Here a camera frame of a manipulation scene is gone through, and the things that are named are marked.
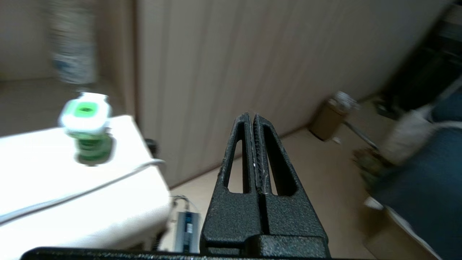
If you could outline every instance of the floor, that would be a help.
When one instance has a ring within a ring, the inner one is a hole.
[[[102,79],[92,92],[106,94],[113,115],[124,114],[119,95]],[[57,79],[0,82],[0,137],[57,127],[64,104],[78,96],[76,89]]]
[[[359,127],[371,140],[380,144],[394,122],[375,113],[372,102],[365,102],[348,121]],[[352,162],[352,150],[367,146],[364,141],[342,126],[337,135],[340,143],[322,142],[306,129],[282,139],[282,143],[329,237],[329,249],[334,258],[374,259],[363,246],[367,230],[363,206],[364,191],[359,171]],[[235,160],[229,189],[242,191],[242,160]],[[219,169],[208,172],[172,189],[171,194],[186,195],[203,217],[215,186]],[[161,250],[174,247],[175,213],[169,231],[160,244]]]

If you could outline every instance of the white table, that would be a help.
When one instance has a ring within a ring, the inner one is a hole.
[[[76,161],[75,141],[60,128],[0,138],[1,184],[11,180],[18,186],[18,178],[11,176],[21,176],[17,190],[38,196],[62,184],[72,187],[80,179],[76,174],[85,178],[129,171],[150,160],[130,116],[112,118],[110,128],[116,140],[113,156],[97,167]],[[19,200],[19,193],[13,193],[0,200]],[[42,246],[124,249],[146,242],[149,247],[168,219],[169,196],[158,167],[149,167],[90,194],[1,225],[0,258],[19,259],[24,252]]]

